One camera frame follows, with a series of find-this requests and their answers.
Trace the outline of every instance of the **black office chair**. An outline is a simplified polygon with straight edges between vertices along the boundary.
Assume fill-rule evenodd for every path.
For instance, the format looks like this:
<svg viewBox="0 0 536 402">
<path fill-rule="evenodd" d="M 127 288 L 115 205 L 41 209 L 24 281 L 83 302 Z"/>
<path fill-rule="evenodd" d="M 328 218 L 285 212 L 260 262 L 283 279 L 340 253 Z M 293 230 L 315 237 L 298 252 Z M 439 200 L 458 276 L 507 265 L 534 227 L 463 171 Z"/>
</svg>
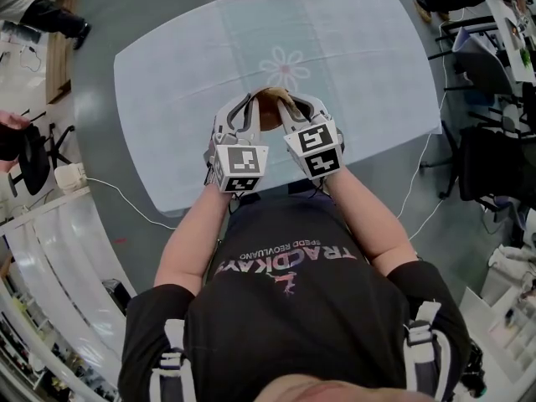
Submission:
<svg viewBox="0 0 536 402">
<path fill-rule="evenodd" d="M 459 178 L 460 197 L 477 201 L 494 212 L 501 207 L 485 197 L 510 197 L 536 209 L 536 138 L 508 137 L 482 126 L 461 130 L 457 146 L 451 131 L 442 122 L 452 157 L 441 162 L 421 162 L 420 168 L 452 164 L 448 188 L 440 198 L 448 198 Z"/>
<path fill-rule="evenodd" d="M 69 126 L 61 135 L 58 142 L 54 141 L 53 129 L 55 124 L 49 125 L 49 137 L 41 136 L 39 129 L 30 124 L 24 130 L 14 130 L 8 126 L 0 124 L 0 159 L 12 161 L 18 157 L 21 173 L 13 178 L 9 174 L 9 186 L 14 197 L 18 196 L 15 185 L 21 180 L 24 181 L 28 192 L 31 195 L 38 193 L 49 177 L 50 163 L 52 168 L 58 167 L 58 160 L 66 164 L 71 162 L 59 153 L 59 148 L 63 144 L 67 134 L 75 130 L 74 126 Z M 46 143 L 50 143 L 50 150 L 45 149 Z"/>
<path fill-rule="evenodd" d="M 523 96 L 521 98 L 512 95 L 510 97 L 500 97 L 499 101 L 506 101 L 507 103 L 516 106 L 518 109 L 523 110 L 523 114 L 517 118 L 508 118 L 502 110 L 488 107 L 488 110 L 492 113 L 500 115 L 501 120 L 497 121 L 490 117 L 480 115 L 474 111 L 469 111 L 470 117 L 485 122 L 485 126 L 501 128 L 504 131 L 508 131 L 517 134 L 520 137 L 527 137 L 536 135 L 536 88 L 532 84 L 527 82 L 523 83 Z"/>
</svg>

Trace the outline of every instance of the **black and white square marker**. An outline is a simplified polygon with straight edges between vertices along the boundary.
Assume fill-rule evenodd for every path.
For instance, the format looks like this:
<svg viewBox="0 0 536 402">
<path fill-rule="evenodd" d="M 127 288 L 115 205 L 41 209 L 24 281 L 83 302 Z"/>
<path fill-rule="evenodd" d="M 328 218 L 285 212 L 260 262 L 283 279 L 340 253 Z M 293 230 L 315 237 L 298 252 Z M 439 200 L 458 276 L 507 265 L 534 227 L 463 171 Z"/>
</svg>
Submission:
<svg viewBox="0 0 536 402">
<path fill-rule="evenodd" d="M 305 157 L 307 168 L 312 177 L 320 176 L 340 168 L 337 157 L 337 149 L 329 149 L 324 152 Z"/>
<path fill-rule="evenodd" d="M 259 178 L 229 178 L 225 191 L 250 191 L 255 188 L 258 181 Z"/>
<path fill-rule="evenodd" d="M 230 173 L 258 173 L 259 159 L 254 147 L 229 147 L 227 149 Z"/>
<path fill-rule="evenodd" d="M 304 152 L 333 143 L 332 136 L 329 134 L 326 125 L 318 125 L 308 130 L 299 131 L 298 137 L 300 138 L 301 149 Z"/>
</svg>

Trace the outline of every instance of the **hand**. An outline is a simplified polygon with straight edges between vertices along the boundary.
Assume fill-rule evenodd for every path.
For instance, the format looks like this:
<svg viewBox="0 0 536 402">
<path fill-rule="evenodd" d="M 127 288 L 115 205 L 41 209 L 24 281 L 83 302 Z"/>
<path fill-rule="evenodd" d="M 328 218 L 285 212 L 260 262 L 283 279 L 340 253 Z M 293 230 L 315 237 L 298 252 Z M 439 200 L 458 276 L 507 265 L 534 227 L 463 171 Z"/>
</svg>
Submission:
<svg viewBox="0 0 536 402">
<path fill-rule="evenodd" d="M 13 161 L 0 161 L 0 173 L 9 173 L 18 164 L 18 158 Z"/>
<path fill-rule="evenodd" d="M 9 111 L 0 111 L 0 124 L 8 126 L 14 130 L 23 130 L 32 122 L 24 116 L 19 116 Z"/>
<path fill-rule="evenodd" d="M 527 13 L 528 11 L 527 0 L 518 0 L 518 9 L 519 9 L 519 12 L 523 14 Z"/>
</svg>

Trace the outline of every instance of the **white tablecloth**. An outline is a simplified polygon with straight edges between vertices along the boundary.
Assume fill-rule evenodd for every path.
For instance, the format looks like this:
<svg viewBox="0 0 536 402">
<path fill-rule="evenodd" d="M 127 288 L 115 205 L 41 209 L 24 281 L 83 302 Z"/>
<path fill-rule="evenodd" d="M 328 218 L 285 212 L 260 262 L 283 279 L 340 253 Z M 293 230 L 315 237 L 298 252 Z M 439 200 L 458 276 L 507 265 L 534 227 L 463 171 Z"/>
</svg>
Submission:
<svg viewBox="0 0 536 402">
<path fill-rule="evenodd" d="M 192 205 L 214 115 L 263 85 L 320 98 L 344 132 L 345 163 L 440 125 L 425 51 L 399 0 L 218 0 L 123 49 L 116 98 L 132 160 L 158 210 Z M 259 188 L 304 178 L 282 127 Z"/>
</svg>

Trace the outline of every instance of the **flower pattern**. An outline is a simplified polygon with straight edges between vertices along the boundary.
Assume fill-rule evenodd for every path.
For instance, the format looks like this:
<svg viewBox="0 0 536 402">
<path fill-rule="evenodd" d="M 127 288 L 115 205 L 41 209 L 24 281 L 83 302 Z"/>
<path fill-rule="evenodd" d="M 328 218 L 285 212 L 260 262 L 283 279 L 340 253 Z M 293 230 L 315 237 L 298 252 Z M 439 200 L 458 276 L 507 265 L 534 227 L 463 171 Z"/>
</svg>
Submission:
<svg viewBox="0 0 536 402">
<path fill-rule="evenodd" d="M 298 91 L 298 79 L 311 77 L 311 71 L 306 67 L 297 66 L 303 60 L 300 50 L 293 51 L 288 58 L 281 46 L 276 46 L 271 55 L 273 60 L 265 59 L 259 63 L 259 68 L 270 73 L 266 84 L 269 86 L 283 86 L 291 91 Z"/>
</svg>

